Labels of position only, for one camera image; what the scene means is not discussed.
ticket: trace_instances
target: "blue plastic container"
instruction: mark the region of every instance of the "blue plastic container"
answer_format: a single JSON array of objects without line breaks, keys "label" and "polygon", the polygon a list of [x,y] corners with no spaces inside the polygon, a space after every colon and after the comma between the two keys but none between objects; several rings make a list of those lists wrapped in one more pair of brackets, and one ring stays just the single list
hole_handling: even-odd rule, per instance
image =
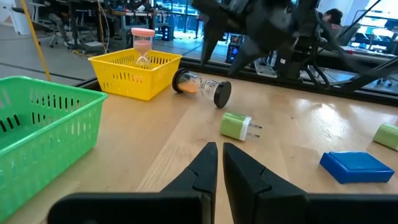
[{"label": "blue plastic container", "polygon": [[341,184],[388,182],[394,174],[367,152],[324,153],[320,164]]}]

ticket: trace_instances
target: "green cylinder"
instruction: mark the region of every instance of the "green cylinder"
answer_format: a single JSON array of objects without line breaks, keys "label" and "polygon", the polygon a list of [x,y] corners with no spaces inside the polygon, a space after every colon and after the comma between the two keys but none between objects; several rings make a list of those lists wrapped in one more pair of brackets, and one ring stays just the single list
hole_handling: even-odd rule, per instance
[{"label": "green cylinder", "polygon": [[373,141],[398,150],[398,127],[392,124],[384,123],[374,135]]}]

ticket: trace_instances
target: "sand timer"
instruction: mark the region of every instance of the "sand timer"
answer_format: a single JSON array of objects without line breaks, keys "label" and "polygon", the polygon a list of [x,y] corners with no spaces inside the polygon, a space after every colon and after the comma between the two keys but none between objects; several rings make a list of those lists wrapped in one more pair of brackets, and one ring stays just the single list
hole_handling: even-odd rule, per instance
[{"label": "sand timer", "polygon": [[205,81],[199,75],[184,68],[175,73],[172,86],[177,93],[196,95],[200,92],[204,98],[213,100],[218,108],[223,108],[227,104],[232,88],[230,82]]},{"label": "sand timer", "polygon": [[149,66],[150,61],[147,58],[147,53],[152,50],[152,38],[155,36],[155,31],[144,28],[131,28],[131,34],[133,36],[133,47],[140,55],[136,60],[136,65]]}]

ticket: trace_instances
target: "pink hourglass cap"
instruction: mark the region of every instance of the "pink hourglass cap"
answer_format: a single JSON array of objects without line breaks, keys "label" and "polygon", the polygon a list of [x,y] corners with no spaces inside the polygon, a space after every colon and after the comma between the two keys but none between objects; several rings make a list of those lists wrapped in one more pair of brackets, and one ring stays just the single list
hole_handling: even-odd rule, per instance
[{"label": "pink hourglass cap", "polygon": [[131,34],[140,37],[153,37],[155,36],[155,31],[151,29],[144,28],[131,28]]}]

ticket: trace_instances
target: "wooden table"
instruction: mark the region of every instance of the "wooden table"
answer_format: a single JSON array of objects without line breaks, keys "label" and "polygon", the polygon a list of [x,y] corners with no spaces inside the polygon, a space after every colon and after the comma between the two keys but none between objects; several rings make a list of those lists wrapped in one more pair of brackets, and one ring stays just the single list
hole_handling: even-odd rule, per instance
[{"label": "wooden table", "polygon": [[[211,77],[222,81],[221,77]],[[19,209],[10,223],[45,223],[50,206],[72,192],[156,192],[174,179],[209,141],[219,152],[216,223],[232,223],[224,186],[222,145],[233,142],[276,174],[308,192],[398,194],[386,184],[339,184],[318,165],[324,152],[368,151],[398,170],[398,152],[372,142],[379,125],[396,124],[398,108],[230,80],[222,110],[171,86],[150,102],[110,95],[97,146]],[[221,136],[225,111],[249,114],[260,139]]]}]

